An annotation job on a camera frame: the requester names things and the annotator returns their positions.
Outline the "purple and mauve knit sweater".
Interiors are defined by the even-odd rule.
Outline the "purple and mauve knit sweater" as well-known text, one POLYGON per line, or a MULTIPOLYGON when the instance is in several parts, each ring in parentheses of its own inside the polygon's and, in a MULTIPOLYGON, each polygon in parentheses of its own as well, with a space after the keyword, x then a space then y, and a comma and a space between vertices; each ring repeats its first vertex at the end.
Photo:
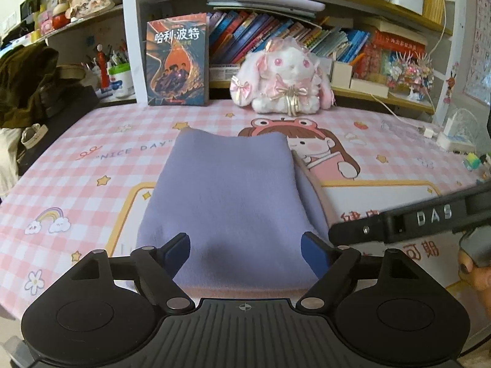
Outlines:
POLYGON ((316 280, 300 250, 307 232, 326 239, 328 225, 284 135, 190 129, 160 173, 137 245, 160 247, 185 233, 191 255, 176 275, 180 286, 282 293, 316 280))

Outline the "green yellow eraser toy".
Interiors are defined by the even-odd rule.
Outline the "green yellow eraser toy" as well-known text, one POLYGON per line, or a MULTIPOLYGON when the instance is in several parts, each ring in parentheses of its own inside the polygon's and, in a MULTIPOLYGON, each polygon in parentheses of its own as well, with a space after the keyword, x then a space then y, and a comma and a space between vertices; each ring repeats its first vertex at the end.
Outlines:
POLYGON ((469 171, 477 170, 479 168, 490 170, 490 155, 483 154, 477 156, 475 153, 468 153, 464 158, 463 164, 469 171))

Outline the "white power strip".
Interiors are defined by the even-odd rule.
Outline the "white power strip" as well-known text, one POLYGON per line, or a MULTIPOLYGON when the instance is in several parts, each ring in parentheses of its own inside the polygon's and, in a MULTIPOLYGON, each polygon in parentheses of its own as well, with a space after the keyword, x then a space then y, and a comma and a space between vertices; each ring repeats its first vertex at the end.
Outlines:
POLYGON ((442 149, 453 153, 475 153, 475 145, 462 136, 447 136, 440 132, 437 136, 436 144, 442 149))

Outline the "white charger plug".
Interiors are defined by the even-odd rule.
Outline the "white charger plug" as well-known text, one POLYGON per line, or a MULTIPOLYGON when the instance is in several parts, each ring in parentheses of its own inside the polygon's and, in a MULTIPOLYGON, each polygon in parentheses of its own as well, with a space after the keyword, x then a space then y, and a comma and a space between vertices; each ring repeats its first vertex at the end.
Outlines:
POLYGON ((452 117, 447 119, 445 128, 443 129, 443 133, 447 137, 455 137, 458 130, 460 128, 460 118, 457 112, 454 113, 452 117))

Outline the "pink checkered cartoon table mat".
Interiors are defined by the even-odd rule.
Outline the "pink checkered cartoon table mat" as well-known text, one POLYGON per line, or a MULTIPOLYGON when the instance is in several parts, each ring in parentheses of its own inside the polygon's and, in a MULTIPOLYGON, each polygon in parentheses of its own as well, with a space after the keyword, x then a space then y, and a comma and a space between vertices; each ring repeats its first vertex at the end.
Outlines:
POLYGON ((418 123, 334 107, 311 116, 258 115, 229 101, 205 108, 122 105, 94 110, 63 134, 1 204, 1 305, 19 317, 97 247, 123 252, 176 137, 277 131, 318 177, 333 222, 473 186, 488 178, 441 150, 418 123))

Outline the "colourful flower ornament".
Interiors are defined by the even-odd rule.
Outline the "colourful flower ornament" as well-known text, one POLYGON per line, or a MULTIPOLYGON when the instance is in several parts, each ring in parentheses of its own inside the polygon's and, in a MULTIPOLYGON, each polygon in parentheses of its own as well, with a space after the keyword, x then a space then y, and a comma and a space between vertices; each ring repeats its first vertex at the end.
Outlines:
POLYGON ((430 101, 429 92, 435 79, 429 54, 397 52, 390 63, 388 87, 390 90, 407 90, 408 98, 415 102, 430 101))

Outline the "flat cream box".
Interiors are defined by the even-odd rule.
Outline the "flat cream box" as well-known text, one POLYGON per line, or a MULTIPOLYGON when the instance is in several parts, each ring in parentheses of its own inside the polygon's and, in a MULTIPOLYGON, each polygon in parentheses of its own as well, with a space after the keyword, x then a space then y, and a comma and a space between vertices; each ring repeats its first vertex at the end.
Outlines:
POLYGON ((386 85, 358 78, 351 79, 350 89, 360 93, 370 94, 383 98, 387 98, 389 94, 389 88, 386 85))

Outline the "white pen holder cup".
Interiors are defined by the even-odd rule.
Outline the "white pen holder cup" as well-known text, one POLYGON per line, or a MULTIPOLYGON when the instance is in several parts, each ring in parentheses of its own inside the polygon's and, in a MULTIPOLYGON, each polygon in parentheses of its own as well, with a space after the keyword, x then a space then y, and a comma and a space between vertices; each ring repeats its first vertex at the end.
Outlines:
POLYGON ((134 85, 129 63, 119 64, 108 69, 110 86, 113 96, 119 99, 130 97, 134 93, 134 85))

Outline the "small white box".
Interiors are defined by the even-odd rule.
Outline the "small white box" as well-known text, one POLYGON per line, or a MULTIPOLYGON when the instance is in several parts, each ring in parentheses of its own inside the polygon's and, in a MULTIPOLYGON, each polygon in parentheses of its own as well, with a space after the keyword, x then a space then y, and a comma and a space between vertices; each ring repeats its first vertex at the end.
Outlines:
POLYGON ((349 63, 334 62, 331 72, 331 85, 335 88, 349 89, 353 67, 349 63))

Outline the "dark brown jacket pile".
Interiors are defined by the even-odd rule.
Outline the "dark brown jacket pile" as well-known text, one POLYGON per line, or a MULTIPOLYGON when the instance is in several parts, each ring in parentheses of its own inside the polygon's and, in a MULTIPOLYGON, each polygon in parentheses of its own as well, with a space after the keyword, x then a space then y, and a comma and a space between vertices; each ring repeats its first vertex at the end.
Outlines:
POLYGON ((1 58, 1 128, 26 128, 46 113, 41 88, 55 75, 59 53, 45 43, 18 46, 1 58))

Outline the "Harry Potter book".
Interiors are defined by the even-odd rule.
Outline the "Harry Potter book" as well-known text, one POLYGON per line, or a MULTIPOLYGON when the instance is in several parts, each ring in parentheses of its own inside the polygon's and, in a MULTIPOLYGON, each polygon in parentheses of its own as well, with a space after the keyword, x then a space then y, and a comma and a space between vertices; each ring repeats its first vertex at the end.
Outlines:
POLYGON ((205 106, 209 102, 208 16, 193 13, 146 24, 149 105, 205 106))

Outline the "row of shelf books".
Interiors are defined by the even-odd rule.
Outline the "row of shelf books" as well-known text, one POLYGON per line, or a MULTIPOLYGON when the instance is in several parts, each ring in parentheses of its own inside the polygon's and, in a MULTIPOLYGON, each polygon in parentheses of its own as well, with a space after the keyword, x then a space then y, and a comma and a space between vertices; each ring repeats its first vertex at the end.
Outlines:
POLYGON ((426 54, 426 38, 379 17, 325 17, 318 23, 250 8, 220 7, 207 14, 210 76, 228 81, 246 56, 265 50, 273 39, 292 38, 319 58, 351 65, 353 76, 385 82, 398 56, 411 63, 426 54))

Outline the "white tablet on books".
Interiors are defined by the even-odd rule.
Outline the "white tablet on books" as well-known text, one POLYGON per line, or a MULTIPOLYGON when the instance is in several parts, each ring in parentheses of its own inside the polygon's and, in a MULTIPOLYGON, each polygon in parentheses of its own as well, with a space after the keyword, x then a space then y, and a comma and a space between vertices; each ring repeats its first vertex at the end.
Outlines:
POLYGON ((287 8, 298 8, 313 13, 318 13, 325 9, 324 3, 316 2, 312 0, 236 0, 236 1, 272 4, 272 5, 283 6, 287 8))

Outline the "alphabet wall poster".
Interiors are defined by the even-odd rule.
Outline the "alphabet wall poster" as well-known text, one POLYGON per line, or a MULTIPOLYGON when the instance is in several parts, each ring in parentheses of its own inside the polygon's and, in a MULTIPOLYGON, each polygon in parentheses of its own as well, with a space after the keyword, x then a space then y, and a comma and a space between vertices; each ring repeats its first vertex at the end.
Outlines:
POLYGON ((490 0, 476 0, 474 39, 464 93, 490 105, 490 0))

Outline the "white bookshelf frame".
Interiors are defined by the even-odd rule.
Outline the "white bookshelf frame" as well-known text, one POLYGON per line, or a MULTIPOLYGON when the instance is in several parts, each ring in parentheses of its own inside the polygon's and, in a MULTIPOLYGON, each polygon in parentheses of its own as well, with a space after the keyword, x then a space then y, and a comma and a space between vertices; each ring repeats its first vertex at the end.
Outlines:
MULTIPOLYGON (((170 7, 173 0, 122 0, 123 17, 125 24, 126 43, 131 64, 131 75, 134 82, 137 104, 147 105, 146 92, 146 14, 151 8, 157 8, 157 14, 161 15, 170 7)), ((183 14, 189 14, 193 8, 192 3, 197 0, 178 0, 178 8, 183 14)), ((442 0, 444 5, 450 3, 450 8, 444 9, 444 21, 452 22, 453 27, 447 28, 432 22, 429 19, 414 13, 406 8, 394 5, 385 0, 316 0, 338 8, 349 8, 357 13, 373 14, 382 16, 387 20, 396 22, 401 26, 413 28, 429 37, 435 36, 439 42, 434 45, 431 56, 435 62, 442 61, 445 64, 445 72, 436 71, 435 76, 443 82, 439 98, 435 102, 436 112, 433 119, 435 123, 441 124, 448 111, 449 104, 444 101, 448 84, 446 79, 455 69, 459 75, 464 75, 464 63, 462 61, 465 26, 473 24, 474 20, 468 20, 466 15, 470 12, 467 9, 467 0, 442 0)))

